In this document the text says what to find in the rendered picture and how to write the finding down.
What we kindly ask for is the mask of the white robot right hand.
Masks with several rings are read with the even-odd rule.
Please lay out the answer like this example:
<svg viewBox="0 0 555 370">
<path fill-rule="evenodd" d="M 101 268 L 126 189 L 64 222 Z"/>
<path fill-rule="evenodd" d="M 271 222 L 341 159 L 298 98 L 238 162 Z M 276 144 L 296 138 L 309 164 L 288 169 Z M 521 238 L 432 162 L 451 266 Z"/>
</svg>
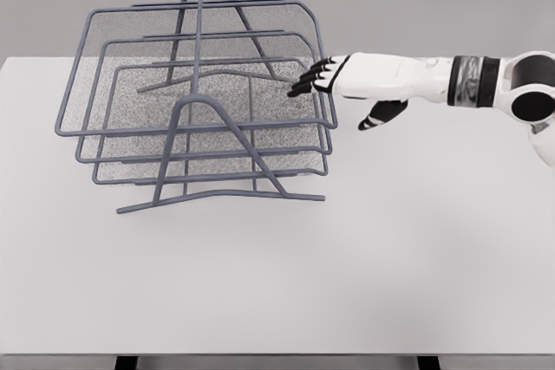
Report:
<svg viewBox="0 0 555 370">
<path fill-rule="evenodd" d="M 358 129 L 365 131 L 391 121 L 407 108 L 408 98 L 414 94 L 411 84 L 424 69 L 424 61 L 399 55 L 335 55 L 300 75 L 287 96 L 322 92 L 351 100 L 375 100 L 358 124 Z"/>
</svg>

